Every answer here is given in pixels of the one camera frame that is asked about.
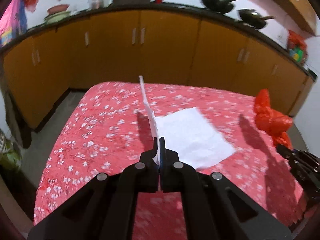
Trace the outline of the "red plastic bag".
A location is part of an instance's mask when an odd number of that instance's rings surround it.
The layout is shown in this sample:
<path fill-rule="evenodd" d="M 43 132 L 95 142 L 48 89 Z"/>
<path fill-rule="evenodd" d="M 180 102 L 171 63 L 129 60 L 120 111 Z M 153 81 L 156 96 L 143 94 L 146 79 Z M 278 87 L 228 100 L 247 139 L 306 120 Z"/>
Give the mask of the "red plastic bag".
<path fill-rule="evenodd" d="M 262 89 L 255 97 L 253 112 L 257 129 L 271 136 L 274 147 L 284 145 L 288 149 L 293 149 L 287 134 L 287 130 L 293 125 L 293 119 L 271 108 L 268 89 Z"/>

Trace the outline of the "thin white paper sheet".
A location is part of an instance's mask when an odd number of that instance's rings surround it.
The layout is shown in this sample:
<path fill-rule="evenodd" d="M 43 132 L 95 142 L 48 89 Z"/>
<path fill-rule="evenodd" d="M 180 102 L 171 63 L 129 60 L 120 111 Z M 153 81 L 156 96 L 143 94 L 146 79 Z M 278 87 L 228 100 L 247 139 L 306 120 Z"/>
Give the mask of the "thin white paper sheet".
<path fill-rule="evenodd" d="M 145 91 L 145 86 L 144 86 L 144 79 L 143 79 L 142 75 L 139 76 L 139 81 L 140 81 L 140 88 L 141 88 L 142 96 L 143 96 L 143 104 L 144 104 L 145 110 L 147 112 L 148 120 L 149 120 L 151 135 L 152 135 L 153 139 L 156 138 L 156 142 L 157 142 L 157 152 L 156 152 L 156 155 L 153 157 L 153 161 L 157 165 L 160 165 L 161 161 L 160 161 L 159 135 L 158 135 L 155 114 L 148 103 L 148 99 L 147 99 L 146 91 Z"/>

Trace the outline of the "orange kitchen base cabinets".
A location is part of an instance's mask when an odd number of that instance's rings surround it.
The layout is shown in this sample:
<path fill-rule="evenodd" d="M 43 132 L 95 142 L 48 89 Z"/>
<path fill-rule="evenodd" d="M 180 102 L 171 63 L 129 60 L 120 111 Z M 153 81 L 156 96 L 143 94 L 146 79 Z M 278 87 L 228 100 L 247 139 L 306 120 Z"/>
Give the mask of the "orange kitchen base cabinets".
<path fill-rule="evenodd" d="M 314 78 L 255 30 L 222 17 L 126 10 L 80 17 L 1 50 L 9 91 L 37 129 L 69 89 L 106 81 L 210 87 L 256 96 L 295 116 Z"/>

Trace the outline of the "red floral tablecloth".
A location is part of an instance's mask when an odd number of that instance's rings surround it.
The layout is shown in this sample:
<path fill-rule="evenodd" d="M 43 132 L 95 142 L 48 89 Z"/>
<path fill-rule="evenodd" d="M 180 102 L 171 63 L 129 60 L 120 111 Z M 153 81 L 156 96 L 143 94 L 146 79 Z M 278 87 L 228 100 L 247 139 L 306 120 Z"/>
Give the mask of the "red floral tablecloth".
<path fill-rule="evenodd" d="M 225 90 L 146 84 L 155 118 L 197 107 L 236 152 L 196 170 L 220 172 L 282 224 L 291 226 L 307 209 L 307 197 L 276 151 L 271 136 L 257 129 L 254 97 Z M 34 226 L 71 198 L 97 174 L 119 174 L 153 149 L 139 84 L 93 86 L 60 133 L 43 171 L 35 201 Z M 139 193 L 131 239 L 188 239 L 181 195 L 161 190 Z"/>

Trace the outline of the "red bag with containers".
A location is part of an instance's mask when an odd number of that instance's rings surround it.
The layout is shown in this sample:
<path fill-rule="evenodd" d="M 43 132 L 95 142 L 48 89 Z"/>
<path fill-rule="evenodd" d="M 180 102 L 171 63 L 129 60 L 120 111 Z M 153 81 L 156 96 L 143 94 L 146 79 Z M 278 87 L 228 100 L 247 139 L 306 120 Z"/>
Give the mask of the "red bag with containers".
<path fill-rule="evenodd" d="M 288 33 L 287 51 L 289 52 L 289 55 L 296 62 L 304 64 L 308 57 L 308 53 L 306 51 L 307 45 L 304 38 L 292 30 L 289 30 Z"/>

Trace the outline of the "black wok right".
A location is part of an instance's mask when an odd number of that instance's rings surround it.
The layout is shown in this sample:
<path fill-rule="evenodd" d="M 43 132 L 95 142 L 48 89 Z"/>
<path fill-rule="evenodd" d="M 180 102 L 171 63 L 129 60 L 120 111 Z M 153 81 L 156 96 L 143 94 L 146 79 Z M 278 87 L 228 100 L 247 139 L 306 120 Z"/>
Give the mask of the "black wok right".
<path fill-rule="evenodd" d="M 238 15 L 241 20 L 255 29 L 263 29 L 267 25 L 267 20 L 274 20 L 274 16 L 261 16 L 254 9 L 240 9 Z"/>

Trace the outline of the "black wok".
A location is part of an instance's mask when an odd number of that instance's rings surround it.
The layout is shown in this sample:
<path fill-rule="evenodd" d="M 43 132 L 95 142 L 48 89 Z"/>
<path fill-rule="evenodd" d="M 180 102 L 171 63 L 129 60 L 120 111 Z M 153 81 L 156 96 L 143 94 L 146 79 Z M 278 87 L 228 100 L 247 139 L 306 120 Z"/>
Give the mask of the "black wok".
<path fill-rule="evenodd" d="M 254 9 L 240 9 L 238 15 L 241 20 L 255 29 L 263 29 L 267 25 L 267 20 L 274 20 L 274 16 L 261 16 Z"/>
<path fill-rule="evenodd" d="M 227 14 L 232 11 L 235 1 L 239 0 L 201 0 L 207 9 L 219 14 Z"/>

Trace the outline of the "black wok left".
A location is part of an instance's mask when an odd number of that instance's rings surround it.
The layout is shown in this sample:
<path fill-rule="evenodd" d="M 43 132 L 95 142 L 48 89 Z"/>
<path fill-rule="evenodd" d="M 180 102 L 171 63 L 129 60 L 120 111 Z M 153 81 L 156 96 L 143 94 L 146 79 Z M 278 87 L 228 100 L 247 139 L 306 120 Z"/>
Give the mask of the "black wok left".
<path fill-rule="evenodd" d="M 235 1 L 239 0 L 201 0 L 207 9 L 219 14 L 227 14 L 232 11 Z"/>

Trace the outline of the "stacked bowls on counter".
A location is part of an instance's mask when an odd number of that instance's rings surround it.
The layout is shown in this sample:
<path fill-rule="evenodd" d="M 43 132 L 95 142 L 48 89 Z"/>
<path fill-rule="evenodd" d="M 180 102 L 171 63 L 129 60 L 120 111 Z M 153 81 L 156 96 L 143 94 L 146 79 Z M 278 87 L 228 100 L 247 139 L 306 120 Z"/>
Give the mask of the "stacked bowls on counter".
<path fill-rule="evenodd" d="M 67 18 L 70 16 L 71 12 L 68 10 L 69 5 L 68 4 L 60 4 L 53 6 L 47 10 L 47 16 L 44 18 L 45 24 L 52 24 L 55 22 L 59 22 L 63 20 L 64 18 Z"/>

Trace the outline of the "pink blue hanging cloth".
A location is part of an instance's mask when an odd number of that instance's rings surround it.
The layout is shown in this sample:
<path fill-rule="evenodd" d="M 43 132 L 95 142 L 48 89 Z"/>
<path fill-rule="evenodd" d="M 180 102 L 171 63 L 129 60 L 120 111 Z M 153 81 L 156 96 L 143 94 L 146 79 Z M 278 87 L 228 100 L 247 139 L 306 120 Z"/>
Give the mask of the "pink blue hanging cloth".
<path fill-rule="evenodd" d="M 23 0 L 12 0 L 1 18 L 1 47 L 27 31 Z"/>

